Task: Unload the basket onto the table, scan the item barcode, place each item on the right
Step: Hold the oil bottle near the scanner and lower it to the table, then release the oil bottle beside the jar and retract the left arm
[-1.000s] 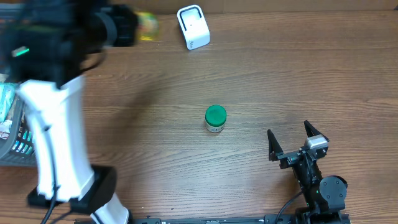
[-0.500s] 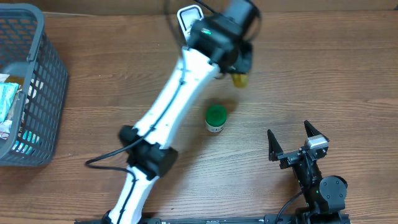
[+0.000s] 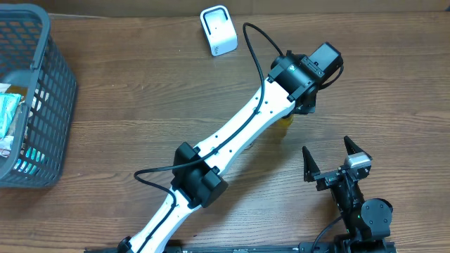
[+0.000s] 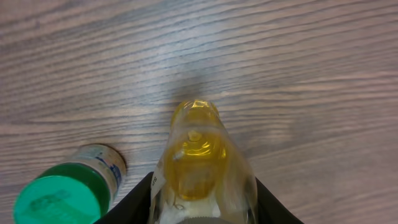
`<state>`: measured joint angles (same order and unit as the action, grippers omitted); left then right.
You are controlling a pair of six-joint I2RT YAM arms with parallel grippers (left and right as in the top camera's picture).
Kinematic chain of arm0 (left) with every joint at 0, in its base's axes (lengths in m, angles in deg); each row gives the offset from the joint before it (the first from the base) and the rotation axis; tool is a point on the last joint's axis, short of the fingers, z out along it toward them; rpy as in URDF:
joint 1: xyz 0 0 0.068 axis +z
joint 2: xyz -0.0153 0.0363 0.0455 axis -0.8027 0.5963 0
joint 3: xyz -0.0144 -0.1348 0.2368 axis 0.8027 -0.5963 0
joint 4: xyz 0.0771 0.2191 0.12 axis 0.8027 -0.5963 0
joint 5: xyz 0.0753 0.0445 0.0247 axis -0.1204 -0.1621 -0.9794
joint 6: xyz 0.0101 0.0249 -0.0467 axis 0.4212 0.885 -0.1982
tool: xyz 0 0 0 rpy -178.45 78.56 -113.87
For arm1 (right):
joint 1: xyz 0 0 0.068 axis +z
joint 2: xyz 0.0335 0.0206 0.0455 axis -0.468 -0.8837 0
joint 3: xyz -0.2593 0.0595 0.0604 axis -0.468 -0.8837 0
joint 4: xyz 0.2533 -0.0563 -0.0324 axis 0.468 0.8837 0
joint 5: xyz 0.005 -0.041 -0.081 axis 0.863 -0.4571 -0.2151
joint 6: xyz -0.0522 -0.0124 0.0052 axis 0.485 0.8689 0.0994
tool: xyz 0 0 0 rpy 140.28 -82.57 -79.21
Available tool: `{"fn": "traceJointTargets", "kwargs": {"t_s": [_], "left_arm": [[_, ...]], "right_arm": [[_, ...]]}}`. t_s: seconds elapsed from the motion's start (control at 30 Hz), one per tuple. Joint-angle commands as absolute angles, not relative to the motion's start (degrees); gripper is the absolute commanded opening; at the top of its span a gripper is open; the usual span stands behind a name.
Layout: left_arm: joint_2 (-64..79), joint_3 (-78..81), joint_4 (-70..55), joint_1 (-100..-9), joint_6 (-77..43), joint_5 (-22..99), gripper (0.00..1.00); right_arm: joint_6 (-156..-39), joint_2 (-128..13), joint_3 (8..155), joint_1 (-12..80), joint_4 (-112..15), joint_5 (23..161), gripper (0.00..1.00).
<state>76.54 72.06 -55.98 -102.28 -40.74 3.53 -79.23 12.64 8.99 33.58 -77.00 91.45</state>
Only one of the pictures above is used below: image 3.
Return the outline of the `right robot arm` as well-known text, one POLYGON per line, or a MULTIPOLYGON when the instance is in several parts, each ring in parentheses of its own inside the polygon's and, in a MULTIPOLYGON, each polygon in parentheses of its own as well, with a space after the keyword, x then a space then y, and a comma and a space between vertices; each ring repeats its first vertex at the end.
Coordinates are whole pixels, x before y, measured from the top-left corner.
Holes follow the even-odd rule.
POLYGON ((327 225, 312 243, 300 244, 304 252, 396 252, 391 234, 392 205, 385 199, 364 199, 360 180, 370 174, 372 157, 354 141, 344 137, 347 157, 336 170, 321 173, 307 147, 302 148, 304 181, 315 182, 318 191, 329 189, 339 210, 339 217, 327 225), (339 221, 346 233, 336 235, 332 242, 320 239, 339 221))

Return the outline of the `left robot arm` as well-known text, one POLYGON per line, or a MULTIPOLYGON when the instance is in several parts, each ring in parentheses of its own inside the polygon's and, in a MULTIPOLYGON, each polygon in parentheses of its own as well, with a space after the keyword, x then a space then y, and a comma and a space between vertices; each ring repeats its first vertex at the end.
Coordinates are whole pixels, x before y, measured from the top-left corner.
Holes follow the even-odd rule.
POLYGON ((342 70, 341 53, 329 43, 310 56, 287 51, 277 57, 256 94, 222 128, 195 146, 176 149, 168 196, 142 231, 119 243, 118 252, 162 252, 190 214, 227 189, 223 176, 244 149, 277 120, 313 112, 317 92, 342 70))

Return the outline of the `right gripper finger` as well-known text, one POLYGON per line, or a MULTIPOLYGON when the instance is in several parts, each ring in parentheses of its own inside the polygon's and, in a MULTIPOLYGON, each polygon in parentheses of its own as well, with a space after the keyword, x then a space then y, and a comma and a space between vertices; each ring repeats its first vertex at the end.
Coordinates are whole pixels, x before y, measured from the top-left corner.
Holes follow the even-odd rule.
POLYGON ((304 181, 313 182, 316 180, 315 177, 321 173, 320 169, 306 146, 302 147, 302 155, 304 161, 304 181))
POLYGON ((344 143, 348 155, 364 153, 364 150, 360 148, 349 136, 344 137, 344 143))

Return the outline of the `teal tissue pack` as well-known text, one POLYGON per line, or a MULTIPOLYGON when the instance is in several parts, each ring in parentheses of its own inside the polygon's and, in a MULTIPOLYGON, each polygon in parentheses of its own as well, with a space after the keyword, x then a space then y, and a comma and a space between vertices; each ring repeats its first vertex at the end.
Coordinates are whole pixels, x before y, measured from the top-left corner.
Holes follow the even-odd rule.
POLYGON ((22 96, 19 93, 1 93, 1 138, 17 128, 17 112, 22 96))

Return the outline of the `yellow bottle silver cap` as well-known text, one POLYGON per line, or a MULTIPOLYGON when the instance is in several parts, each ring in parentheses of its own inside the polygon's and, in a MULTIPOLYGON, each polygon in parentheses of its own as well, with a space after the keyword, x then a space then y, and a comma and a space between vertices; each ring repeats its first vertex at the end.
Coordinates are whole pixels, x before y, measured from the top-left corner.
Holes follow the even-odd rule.
POLYGON ((284 138, 289 126, 293 123, 294 115, 288 115, 278 119, 271 126, 271 132, 276 138, 284 138))

